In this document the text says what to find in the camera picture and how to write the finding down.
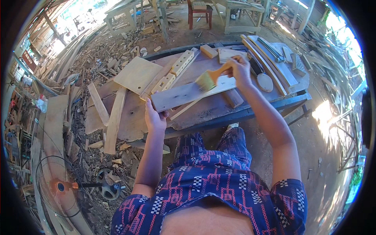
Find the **red chair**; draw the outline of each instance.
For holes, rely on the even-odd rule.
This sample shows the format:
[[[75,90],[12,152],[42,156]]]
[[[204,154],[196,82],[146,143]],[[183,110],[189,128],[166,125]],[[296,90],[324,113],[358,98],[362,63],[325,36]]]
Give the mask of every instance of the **red chair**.
[[[194,13],[205,13],[206,22],[209,23],[209,29],[211,29],[211,17],[213,13],[213,8],[209,5],[206,5],[206,10],[195,10],[193,9],[192,3],[188,1],[188,24],[189,29],[193,28],[193,18],[200,18],[201,16],[193,16]]]

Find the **paintbrush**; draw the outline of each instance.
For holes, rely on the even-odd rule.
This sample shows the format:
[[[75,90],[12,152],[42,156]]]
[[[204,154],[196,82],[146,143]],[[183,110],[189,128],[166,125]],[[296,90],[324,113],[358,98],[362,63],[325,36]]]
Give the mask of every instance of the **paintbrush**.
[[[218,77],[221,76],[221,73],[229,68],[231,68],[231,65],[224,64],[215,71],[206,70],[196,79],[195,83],[199,86],[202,93],[210,91],[217,86]]]

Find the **hand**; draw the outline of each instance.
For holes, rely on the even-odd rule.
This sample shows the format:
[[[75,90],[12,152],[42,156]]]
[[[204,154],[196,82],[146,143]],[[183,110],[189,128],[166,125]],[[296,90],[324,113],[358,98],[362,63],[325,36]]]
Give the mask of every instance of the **hand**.
[[[236,79],[236,86],[241,89],[252,84],[250,77],[251,65],[244,60],[242,56],[232,56],[226,62],[231,68],[223,72],[223,74]]]
[[[145,120],[149,133],[158,131],[164,133],[167,127],[166,118],[168,115],[168,111],[157,113],[153,108],[152,101],[149,98],[146,98]]]

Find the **electric fan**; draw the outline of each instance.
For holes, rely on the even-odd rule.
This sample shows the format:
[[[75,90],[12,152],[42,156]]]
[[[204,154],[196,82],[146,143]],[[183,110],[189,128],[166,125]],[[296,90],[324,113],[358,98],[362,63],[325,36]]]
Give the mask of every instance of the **electric fan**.
[[[108,185],[102,169],[97,174],[97,183],[77,181],[72,164],[62,157],[48,156],[41,159],[35,174],[35,182],[41,199],[54,213],[62,217],[73,217],[81,210],[82,188],[99,187],[101,195],[115,200],[120,195],[120,185]]]

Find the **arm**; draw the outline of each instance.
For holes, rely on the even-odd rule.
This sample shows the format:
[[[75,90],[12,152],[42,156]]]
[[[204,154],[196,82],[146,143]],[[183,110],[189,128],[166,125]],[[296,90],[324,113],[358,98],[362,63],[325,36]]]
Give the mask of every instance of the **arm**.
[[[233,56],[227,63],[232,68],[225,74],[236,79],[237,87],[255,112],[257,122],[273,149],[272,185],[282,179],[302,180],[295,139],[283,117],[252,84],[249,62]]]
[[[147,197],[154,195],[162,174],[163,140],[167,117],[168,112],[157,113],[153,109],[151,100],[147,98],[145,120],[149,133],[131,194],[142,194]]]

